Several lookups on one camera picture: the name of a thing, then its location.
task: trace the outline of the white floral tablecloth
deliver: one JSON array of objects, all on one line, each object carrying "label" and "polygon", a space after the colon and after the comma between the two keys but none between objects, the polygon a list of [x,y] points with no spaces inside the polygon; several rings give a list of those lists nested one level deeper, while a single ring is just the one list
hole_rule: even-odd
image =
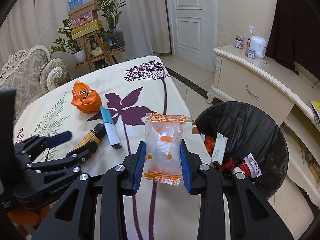
[{"label": "white floral tablecloth", "polygon": [[[114,149],[107,138],[97,152],[82,166],[91,176],[104,174],[121,164],[124,157],[136,152],[144,141],[146,112],[190,116],[160,58],[143,57],[107,67],[82,76],[78,80],[96,90],[102,106],[109,109],[123,148]],[[64,158],[83,136],[98,122],[100,114],[84,114],[71,105],[73,80],[45,94],[22,113],[14,128],[14,141],[34,134],[54,135],[65,130],[73,134],[71,141],[44,151],[36,161]],[[199,135],[191,133],[187,123],[183,138],[188,150],[199,154],[203,163],[211,162]],[[171,186],[142,178],[135,197],[124,197],[128,239],[165,240],[196,239],[199,223],[200,196],[190,196],[183,183]],[[99,238],[100,212],[96,214],[96,239]]]}]

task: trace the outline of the dark floor border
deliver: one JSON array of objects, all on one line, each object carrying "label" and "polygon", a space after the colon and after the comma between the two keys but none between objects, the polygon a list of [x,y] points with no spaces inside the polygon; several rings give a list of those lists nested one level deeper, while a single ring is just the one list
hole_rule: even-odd
[{"label": "dark floor border", "polygon": [[[173,71],[172,69],[167,68],[167,71],[169,72],[169,74],[178,79],[179,81],[181,81],[183,84],[185,84],[187,87],[191,88],[193,91],[195,91],[196,93],[198,93],[199,95],[201,95],[203,98],[208,99],[208,95],[207,95],[207,91],[205,91],[203,88],[199,87],[197,84],[194,84],[192,81],[188,80],[187,78],[185,78],[184,76],[181,76],[179,73]],[[217,98],[213,99],[213,102],[211,104],[216,104],[216,103],[220,103],[221,101]]]},{"label": "dark floor border", "polygon": [[[179,73],[173,71],[172,69],[170,69],[168,67],[166,67],[166,68],[171,76],[173,76],[174,78],[181,81],[183,84],[185,84],[187,87],[191,88],[193,91],[195,91],[196,93],[198,93],[199,95],[201,95],[205,99],[208,99],[207,91],[205,91],[203,88],[199,87],[197,84],[194,84],[192,81],[188,80],[184,76],[181,76]],[[212,104],[214,105],[214,104],[217,104],[220,102],[222,102],[222,101],[217,98],[214,98]],[[303,197],[305,198],[306,202],[308,203],[309,208],[311,209],[311,211],[313,213],[313,216],[316,217],[316,215],[319,211],[319,207],[312,203],[312,201],[310,200],[310,197],[308,196],[307,192],[303,188],[299,187],[297,184],[296,184],[296,186],[298,187],[298,189],[302,193]]]}]

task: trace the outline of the plant stand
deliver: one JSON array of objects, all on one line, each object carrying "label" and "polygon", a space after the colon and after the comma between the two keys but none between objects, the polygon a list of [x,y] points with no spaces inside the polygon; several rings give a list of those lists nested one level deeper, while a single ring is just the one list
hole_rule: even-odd
[{"label": "plant stand", "polygon": [[[88,50],[88,46],[87,46],[87,38],[94,35],[95,37],[95,40],[96,40],[96,43],[97,45],[102,49],[103,51],[103,55],[99,56],[99,57],[91,57],[91,54],[89,53],[89,50]],[[85,53],[86,53],[86,57],[87,57],[87,61],[85,61],[84,63],[81,63],[81,64],[78,64],[76,65],[76,69],[78,68],[81,68],[85,65],[88,65],[89,67],[89,70],[90,72],[94,71],[94,67],[92,67],[92,63],[95,62],[95,61],[98,61],[100,59],[106,59],[108,64],[111,66],[113,64],[117,64],[115,58],[114,58],[114,55],[116,54],[120,54],[120,53],[123,53],[124,52],[124,49],[119,49],[119,50],[114,50],[114,51],[110,51],[110,52],[107,52],[106,51],[106,48],[104,47],[102,41],[99,39],[98,37],[98,33],[97,31],[94,31],[94,32],[91,32],[91,33],[88,33],[84,36],[82,36],[83,38],[83,43],[84,43],[84,50],[85,50]]]}]

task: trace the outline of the dark plant pot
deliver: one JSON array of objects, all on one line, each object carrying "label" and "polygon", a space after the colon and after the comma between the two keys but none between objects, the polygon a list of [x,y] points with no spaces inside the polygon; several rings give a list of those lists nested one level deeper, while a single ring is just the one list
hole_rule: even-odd
[{"label": "dark plant pot", "polygon": [[122,31],[112,30],[112,45],[110,45],[110,49],[119,49],[125,46],[124,37]]}]

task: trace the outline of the cream sideboard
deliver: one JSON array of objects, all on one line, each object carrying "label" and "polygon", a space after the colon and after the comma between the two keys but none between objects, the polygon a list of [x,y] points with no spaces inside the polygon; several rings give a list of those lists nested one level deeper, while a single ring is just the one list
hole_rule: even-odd
[{"label": "cream sideboard", "polygon": [[320,206],[320,183],[304,158],[310,151],[320,163],[320,132],[310,104],[311,100],[320,102],[319,90],[271,58],[251,59],[234,46],[215,48],[214,52],[215,79],[208,91],[208,103],[215,97],[245,102],[266,112],[277,125],[284,122],[293,131],[284,133],[289,150],[287,175]]}]

